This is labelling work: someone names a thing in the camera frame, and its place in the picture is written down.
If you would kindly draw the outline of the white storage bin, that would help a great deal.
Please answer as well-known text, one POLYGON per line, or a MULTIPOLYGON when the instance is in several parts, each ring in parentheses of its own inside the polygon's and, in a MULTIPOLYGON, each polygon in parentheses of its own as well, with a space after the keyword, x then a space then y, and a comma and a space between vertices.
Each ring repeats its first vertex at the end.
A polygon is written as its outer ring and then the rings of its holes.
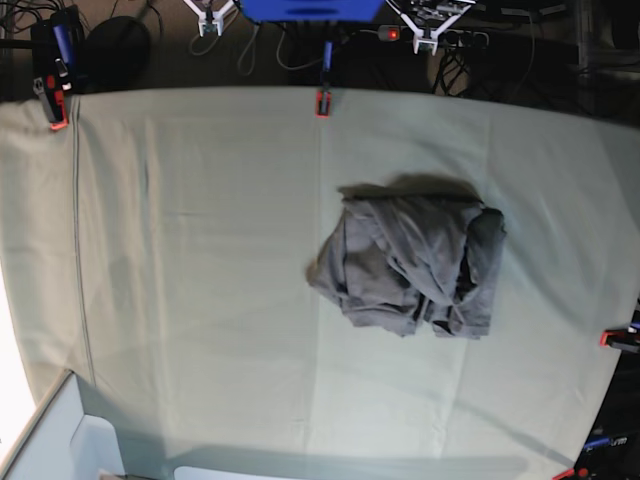
POLYGON ((114 426, 85 412, 78 376, 60 373, 1 463, 3 479, 121 479, 114 426))

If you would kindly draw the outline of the grey t-shirt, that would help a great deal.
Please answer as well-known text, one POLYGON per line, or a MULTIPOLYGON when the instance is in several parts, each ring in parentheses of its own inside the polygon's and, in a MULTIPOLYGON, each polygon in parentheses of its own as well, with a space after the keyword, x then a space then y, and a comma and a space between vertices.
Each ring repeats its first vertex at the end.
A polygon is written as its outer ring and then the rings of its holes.
POLYGON ((503 213, 473 198, 349 196, 306 279, 355 327, 480 339, 505 241, 503 213))

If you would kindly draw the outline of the red black clamp right edge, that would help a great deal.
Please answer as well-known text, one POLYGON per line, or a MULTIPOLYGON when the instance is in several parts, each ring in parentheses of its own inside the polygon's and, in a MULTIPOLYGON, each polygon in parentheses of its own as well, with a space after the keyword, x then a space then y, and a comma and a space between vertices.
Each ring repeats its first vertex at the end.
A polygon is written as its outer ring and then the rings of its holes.
POLYGON ((638 354, 639 346, 639 325, 630 324, 622 329, 605 330, 600 337, 600 345, 622 352, 638 354))

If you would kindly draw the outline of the red clamp bottom right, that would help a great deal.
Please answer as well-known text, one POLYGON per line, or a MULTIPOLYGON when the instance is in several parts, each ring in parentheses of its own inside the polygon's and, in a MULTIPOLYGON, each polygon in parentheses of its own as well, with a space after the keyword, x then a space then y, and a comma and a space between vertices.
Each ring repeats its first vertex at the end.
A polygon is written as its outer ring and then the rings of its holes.
POLYGON ((585 467, 571 468, 555 475, 552 480, 589 480, 590 471, 585 467))

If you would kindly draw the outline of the black round base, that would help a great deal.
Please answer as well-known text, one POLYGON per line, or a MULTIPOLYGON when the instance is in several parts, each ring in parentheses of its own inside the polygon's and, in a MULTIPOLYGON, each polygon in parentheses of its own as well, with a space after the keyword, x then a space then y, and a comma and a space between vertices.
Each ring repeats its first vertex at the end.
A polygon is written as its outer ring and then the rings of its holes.
POLYGON ((82 57, 84 73, 97 90, 124 90, 144 73, 150 52, 151 35, 140 20, 112 17, 87 36, 82 57))

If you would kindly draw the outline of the red black clamp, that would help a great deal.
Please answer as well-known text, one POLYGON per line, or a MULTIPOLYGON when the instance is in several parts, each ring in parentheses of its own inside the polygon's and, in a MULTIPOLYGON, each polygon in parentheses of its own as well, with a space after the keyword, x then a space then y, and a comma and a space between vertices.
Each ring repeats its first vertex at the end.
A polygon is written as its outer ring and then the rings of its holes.
POLYGON ((75 44, 69 9, 55 11, 30 28, 33 91, 52 130, 68 125, 65 92, 73 88, 76 70, 75 44))
POLYGON ((322 67, 321 67, 321 82, 320 87, 316 95, 315 114, 319 118, 328 118, 330 115, 331 107, 331 86, 330 86, 330 72, 333 55, 333 42, 327 40, 324 43, 322 67))

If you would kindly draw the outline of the red black clamp top left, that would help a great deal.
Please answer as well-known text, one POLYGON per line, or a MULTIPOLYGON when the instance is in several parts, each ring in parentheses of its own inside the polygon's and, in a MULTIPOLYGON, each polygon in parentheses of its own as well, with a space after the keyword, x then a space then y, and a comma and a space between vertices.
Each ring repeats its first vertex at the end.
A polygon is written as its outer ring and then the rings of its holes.
POLYGON ((52 130, 68 125, 65 92, 73 88, 76 70, 75 44, 69 9, 55 11, 30 28, 33 91, 52 130))

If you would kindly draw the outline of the red black clamp top centre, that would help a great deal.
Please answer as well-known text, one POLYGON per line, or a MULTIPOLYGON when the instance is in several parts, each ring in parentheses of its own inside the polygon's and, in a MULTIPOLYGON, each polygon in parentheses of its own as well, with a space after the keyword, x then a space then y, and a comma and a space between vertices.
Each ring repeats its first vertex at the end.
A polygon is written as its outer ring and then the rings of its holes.
POLYGON ((330 86, 330 72, 333 55, 333 42, 327 40, 324 43, 322 67, 321 67, 321 82, 320 87, 316 95, 315 114, 319 118, 328 118, 330 115, 331 107, 331 86, 330 86))

